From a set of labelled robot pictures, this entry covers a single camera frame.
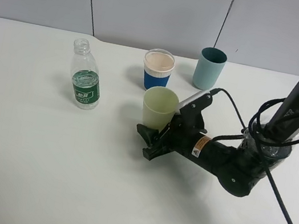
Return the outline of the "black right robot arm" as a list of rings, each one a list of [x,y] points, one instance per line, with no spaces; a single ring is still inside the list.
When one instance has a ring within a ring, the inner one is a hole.
[[[201,112],[218,92],[216,88],[204,90],[181,102],[161,130],[143,124],[136,128],[146,143],[143,156],[148,160],[177,152],[217,177],[227,192],[244,197],[299,143],[299,81],[286,98],[267,101],[260,107],[264,112],[279,105],[269,122],[262,123],[255,114],[241,134],[210,138]]]

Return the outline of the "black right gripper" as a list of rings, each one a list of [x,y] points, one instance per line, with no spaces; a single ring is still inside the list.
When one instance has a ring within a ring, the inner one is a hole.
[[[143,157],[149,161],[169,154],[184,147],[191,141],[191,137],[198,133],[207,133],[202,113],[185,112],[185,117],[175,113],[171,121],[161,131],[142,124],[137,124],[137,132],[146,143]]]

